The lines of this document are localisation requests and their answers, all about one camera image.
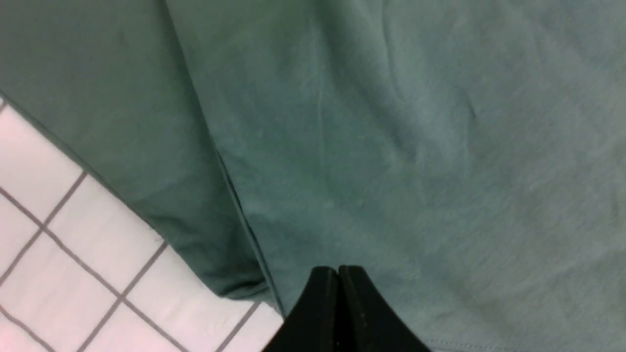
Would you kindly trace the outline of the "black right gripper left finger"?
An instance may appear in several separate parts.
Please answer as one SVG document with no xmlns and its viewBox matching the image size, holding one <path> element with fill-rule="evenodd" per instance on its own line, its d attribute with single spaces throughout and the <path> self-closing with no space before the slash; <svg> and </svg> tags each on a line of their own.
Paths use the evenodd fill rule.
<svg viewBox="0 0 626 352">
<path fill-rule="evenodd" d="M 296 305 L 264 351 L 333 352 L 337 296 L 337 272 L 314 267 Z"/>
</svg>

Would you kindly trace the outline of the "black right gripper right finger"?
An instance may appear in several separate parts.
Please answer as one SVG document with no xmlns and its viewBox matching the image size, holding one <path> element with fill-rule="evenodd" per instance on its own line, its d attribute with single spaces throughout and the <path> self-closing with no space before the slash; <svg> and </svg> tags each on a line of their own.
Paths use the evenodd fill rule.
<svg viewBox="0 0 626 352">
<path fill-rule="evenodd" d="M 377 290 L 366 270 L 338 269 L 342 298 L 336 325 L 338 352 L 429 352 Z"/>
</svg>

